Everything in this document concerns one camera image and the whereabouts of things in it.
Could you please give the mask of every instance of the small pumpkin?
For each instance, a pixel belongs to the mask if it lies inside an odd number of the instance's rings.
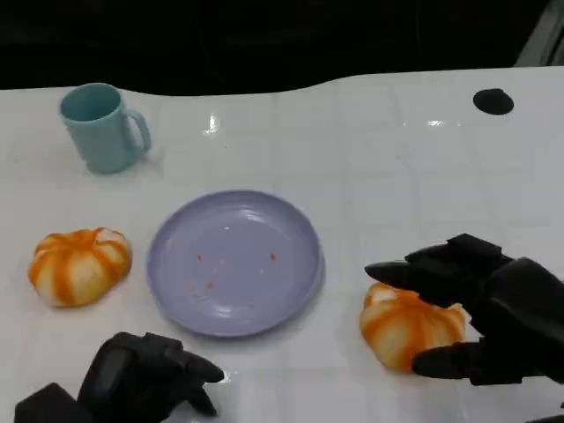
[[[459,305],[439,308],[412,291],[375,283],[364,300],[360,331],[384,366],[411,372],[418,353],[464,339],[464,312]]]
[[[77,307],[98,300],[131,268],[131,247],[105,227],[50,234],[37,246],[28,268],[40,297],[55,307]]]

